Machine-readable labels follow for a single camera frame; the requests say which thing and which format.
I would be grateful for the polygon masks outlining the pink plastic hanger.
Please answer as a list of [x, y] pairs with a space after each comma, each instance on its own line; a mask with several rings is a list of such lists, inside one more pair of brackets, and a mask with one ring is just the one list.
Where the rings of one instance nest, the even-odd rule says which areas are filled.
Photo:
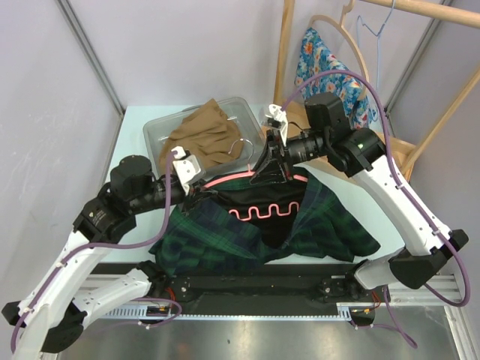
[[[232, 172], [227, 175], [216, 176], [215, 178], [208, 180], [203, 185], [204, 188], [210, 189], [214, 186], [224, 184], [232, 180], [252, 178], [255, 175], [255, 172], [251, 169], [251, 159], [254, 156], [254, 144], [249, 139], [245, 138], [240, 138], [239, 141], [243, 143], [248, 143], [252, 147], [252, 152], [247, 160], [247, 169], [242, 172]], [[291, 201], [287, 204], [288, 207], [285, 208], [285, 211], [282, 211], [281, 207], [277, 203], [267, 202], [265, 205], [266, 211], [264, 214], [261, 212], [261, 209], [257, 205], [248, 206], [243, 212], [239, 211], [237, 208], [231, 208], [228, 212], [232, 216], [236, 217], [239, 221], [249, 222], [253, 219], [269, 219], [273, 216], [286, 217], [290, 216], [293, 212], [299, 211], [300, 204], [297, 201]]]

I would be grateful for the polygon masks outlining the green plaid garment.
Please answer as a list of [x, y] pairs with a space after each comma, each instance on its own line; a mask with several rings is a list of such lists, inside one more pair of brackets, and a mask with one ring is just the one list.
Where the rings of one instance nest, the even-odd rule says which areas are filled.
[[[292, 254], [351, 263], [381, 248], [326, 184], [302, 167], [295, 175], [283, 184], [228, 181], [210, 188], [188, 210], [175, 207], [150, 254], [168, 275], [183, 275], [255, 269]], [[264, 214], [266, 203], [277, 203], [285, 212], [291, 201], [300, 208], [286, 217], [244, 222], [228, 212], [258, 206]]]

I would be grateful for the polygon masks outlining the tan garment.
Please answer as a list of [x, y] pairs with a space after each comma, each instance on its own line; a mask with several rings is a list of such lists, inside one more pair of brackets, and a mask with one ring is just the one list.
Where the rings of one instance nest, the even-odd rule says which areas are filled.
[[165, 172], [167, 155], [176, 146], [196, 155], [206, 169], [234, 161], [244, 147], [241, 138], [237, 124], [211, 99], [184, 118], [169, 135], [158, 158], [160, 172]]

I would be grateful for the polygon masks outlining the blue floral skirt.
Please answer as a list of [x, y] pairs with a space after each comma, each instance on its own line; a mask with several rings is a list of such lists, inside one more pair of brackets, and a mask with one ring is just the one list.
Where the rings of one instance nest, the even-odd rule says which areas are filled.
[[[346, 69], [347, 66], [326, 46], [317, 30], [308, 28], [301, 41], [294, 84], [299, 86], [320, 72]], [[301, 96], [307, 100], [319, 93], [331, 92], [342, 100], [345, 115], [353, 128], [368, 128], [379, 119], [379, 112], [370, 96], [361, 97], [363, 90], [363, 84], [352, 76], [333, 74], [314, 80], [301, 90]]]

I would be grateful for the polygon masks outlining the blue wire hanger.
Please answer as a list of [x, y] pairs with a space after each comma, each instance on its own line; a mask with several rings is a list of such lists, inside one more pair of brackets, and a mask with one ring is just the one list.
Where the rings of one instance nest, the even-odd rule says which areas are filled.
[[376, 41], [376, 64], [375, 64], [375, 77], [374, 77], [374, 88], [376, 93], [380, 93], [380, 85], [382, 82], [381, 76], [381, 67], [382, 67], [382, 48], [381, 48], [381, 38], [384, 32], [385, 27], [387, 26], [389, 19], [395, 9], [396, 1], [391, 1], [391, 6], [389, 12], [387, 13], [385, 19], [378, 26], [378, 28], [373, 28], [368, 22], [365, 21], [362, 15], [358, 15], [355, 23], [355, 33], [358, 41], [359, 47], [362, 47], [362, 32], [368, 32], [371, 37], [375, 38]]

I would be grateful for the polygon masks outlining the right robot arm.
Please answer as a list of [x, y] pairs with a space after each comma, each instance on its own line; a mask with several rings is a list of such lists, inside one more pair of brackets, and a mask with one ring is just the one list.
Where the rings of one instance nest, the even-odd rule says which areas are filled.
[[325, 127], [289, 139], [270, 128], [254, 167], [259, 176], [291, 180], [295, 164], [326, 157], [363, 188], [393, 223], [403, 247], [357, 267], [346, 282], [346, 293], [355, 301], [365, 300], [373, 288], [395, 282], [414, 290], [423, 287], [449, 259], [457, 259], [469, 241], [462, 229], [450, 229], [435, 217], [387, 151], [384, 142], [367, 128], [338, 132]]

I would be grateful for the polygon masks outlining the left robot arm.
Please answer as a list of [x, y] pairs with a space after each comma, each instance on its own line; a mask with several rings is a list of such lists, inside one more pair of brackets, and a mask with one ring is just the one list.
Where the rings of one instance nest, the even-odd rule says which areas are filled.
[[[13, 359], [39, 359], [71, 346], [95, 320], [128, 302], [158, 302], [166, 277], [152, 261], [138, 263], [118, 280], [81, 293], [80, 288], [101, 260], [113, 250], [144, 248], [166, 232], [170, 206], [181, 203], [190, 182], [202, 173], [195, 157], [180, 148], [167, 157], [166, 173], [155, 178], [151, 161], [127, 156], [110, 180], [89, 200], [73, 222], [73, 230], [49, 271], [28, 297], [7, 303], [2, 314], [14, 327]], [[136, 216], [163, 209], [159, 233], [136, 244], [122, 238], [137, 225]]]

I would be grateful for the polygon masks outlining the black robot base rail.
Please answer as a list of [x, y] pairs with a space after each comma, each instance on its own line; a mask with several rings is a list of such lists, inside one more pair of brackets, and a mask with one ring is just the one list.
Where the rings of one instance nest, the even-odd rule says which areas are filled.
[[387, 301], [383, 288], [362, 289], [354, 265], [264, 265], [253, 271], [207, 271], [153, 277], [149, 298], [177, 301], [184, 316], [320, 319], [335, 315], [372, 323]]

